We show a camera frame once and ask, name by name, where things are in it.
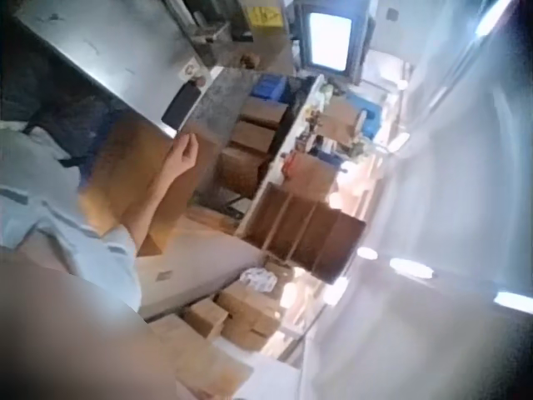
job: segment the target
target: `stainless steel counter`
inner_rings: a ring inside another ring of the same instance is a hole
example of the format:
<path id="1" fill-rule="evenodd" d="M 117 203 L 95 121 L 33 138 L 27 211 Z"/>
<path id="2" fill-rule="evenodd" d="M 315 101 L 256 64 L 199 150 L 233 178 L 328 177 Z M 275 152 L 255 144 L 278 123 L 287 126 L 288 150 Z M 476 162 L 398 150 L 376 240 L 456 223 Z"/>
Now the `stainless steel counter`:
<path id="1" fill-rule="evenodd" d="M 172 137 L 176 131 L 161 117 L 189 78 L 185 70 L 201 69 L 210 80 L 160 0 L 26 0 L 16 16 L 75 67 Z"/>

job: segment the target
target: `hand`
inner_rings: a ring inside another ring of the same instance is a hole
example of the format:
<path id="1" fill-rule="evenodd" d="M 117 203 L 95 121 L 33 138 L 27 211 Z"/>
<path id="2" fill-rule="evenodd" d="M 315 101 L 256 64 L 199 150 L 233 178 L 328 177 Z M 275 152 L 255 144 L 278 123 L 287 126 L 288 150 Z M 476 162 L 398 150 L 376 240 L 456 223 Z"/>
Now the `hand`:
<path id="1" fill-rule="evenodd" d="M 187 129 L 174 138 L 172 147 L 163 162 L 160 179 L 170 185 L 174 179 L 195 166 L 198 155 L 196 134 Z"/>

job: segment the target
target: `computer monitor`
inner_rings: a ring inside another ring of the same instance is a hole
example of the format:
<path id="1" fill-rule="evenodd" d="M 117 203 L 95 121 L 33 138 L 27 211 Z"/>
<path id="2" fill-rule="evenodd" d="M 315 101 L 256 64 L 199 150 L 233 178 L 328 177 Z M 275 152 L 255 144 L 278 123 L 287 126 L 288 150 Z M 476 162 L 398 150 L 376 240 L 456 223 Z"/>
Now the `computer monitor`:
<path id="1" fill-rule="evenodd" d="M 370 1 L 296 0 L 294 4 L 302 67 L 356 82 Z"/>

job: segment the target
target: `blue bin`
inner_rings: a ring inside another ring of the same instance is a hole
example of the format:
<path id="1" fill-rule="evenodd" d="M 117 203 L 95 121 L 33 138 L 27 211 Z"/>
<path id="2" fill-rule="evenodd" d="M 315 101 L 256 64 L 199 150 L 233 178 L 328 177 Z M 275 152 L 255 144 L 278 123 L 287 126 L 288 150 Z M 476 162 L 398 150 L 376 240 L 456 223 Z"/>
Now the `blue bin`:
<path id="1" fill-rule="evenodd" d="M 279 102 L 285 92 L 286 77 L 265 73 L 261 75 L 259 82 L 252 89 L 252 96 L 263 100 Z"/>

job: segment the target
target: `yellow sign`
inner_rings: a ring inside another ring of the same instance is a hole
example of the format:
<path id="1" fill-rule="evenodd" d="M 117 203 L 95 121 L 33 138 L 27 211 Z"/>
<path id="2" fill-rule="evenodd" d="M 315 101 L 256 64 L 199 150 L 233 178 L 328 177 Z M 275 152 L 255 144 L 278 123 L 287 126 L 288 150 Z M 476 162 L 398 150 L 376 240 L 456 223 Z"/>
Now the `yellow sign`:
<path id="1" fill-rule="evenodd" d="M 247 7 L 248 18 L 254 27 L 282 27 L 283 16 L 278 7 Z"/>

